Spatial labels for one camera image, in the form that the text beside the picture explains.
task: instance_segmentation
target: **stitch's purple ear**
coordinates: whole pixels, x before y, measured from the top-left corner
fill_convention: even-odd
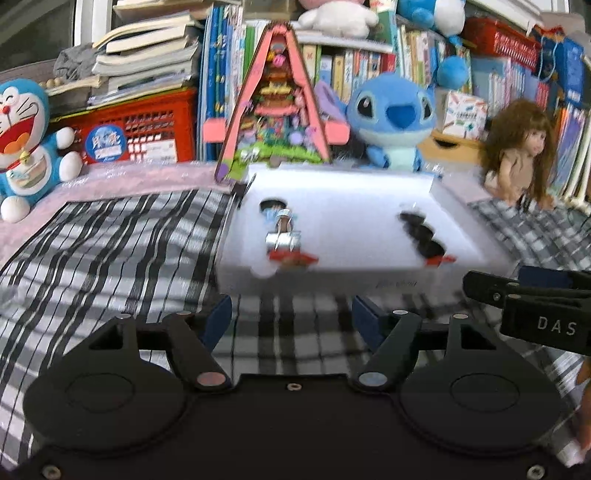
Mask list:
[[[336,92],[326,82],[319,80],[314,87],[314,93],[318,101],[318,108],[334,120],[346,122],[345,111],[347,105],[343,103]]]

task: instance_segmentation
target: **white small box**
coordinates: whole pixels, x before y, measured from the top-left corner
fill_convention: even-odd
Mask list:
[[[445,135],[481,140],[488,104],[481,98],[453,90],[436,89],[437,129]]]
[[[216,257],[221,293],[260,295],[451,293],[470,270],[510,275],[517,260],[439,180],[421,174],[338,170],[331,166],[269,169],[256,174],[239,209],[229,214]],[[263,200],[279,199],[295,215],[301,249],[319,258],[305,270],[278,270],[267,257],[273,225]],[[399,219],[420,210],[453,263],[425,266]]]

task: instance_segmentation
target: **doraemon's open mouth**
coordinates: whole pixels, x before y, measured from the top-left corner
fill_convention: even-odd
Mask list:
[[[31,136],[34,124],[35,115],[15,123],[0,135],[0,154],[11,155],[21,151]]]

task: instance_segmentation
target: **red basket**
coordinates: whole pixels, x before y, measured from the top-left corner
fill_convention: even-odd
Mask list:
[[[540,44],[498,20],[467,18],[462,38],[476,46],[473,51],[478,55],[510,57],[532,72],[536,71]]]
[[[80,152],[85,163],[97,163],[87,151],[86,140],[100,125],[114,125],[125,133],[127,151],[117,161],[192,161],[196,91],[180,89],[52,119],[50,128],[72,127],[76,132],[72,149]]]

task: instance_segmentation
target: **stitch's eye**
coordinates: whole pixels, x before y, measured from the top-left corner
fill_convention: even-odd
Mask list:
[[[361,116],[366,118],[374,117],[374,106],[371,102],[371,98],[368,96],[361,97],[357,102],[357,111]]]
[[[433,114],[433,108],[427,97],[421,99],[421,106],[423,107],[423,120],[429,120]]]

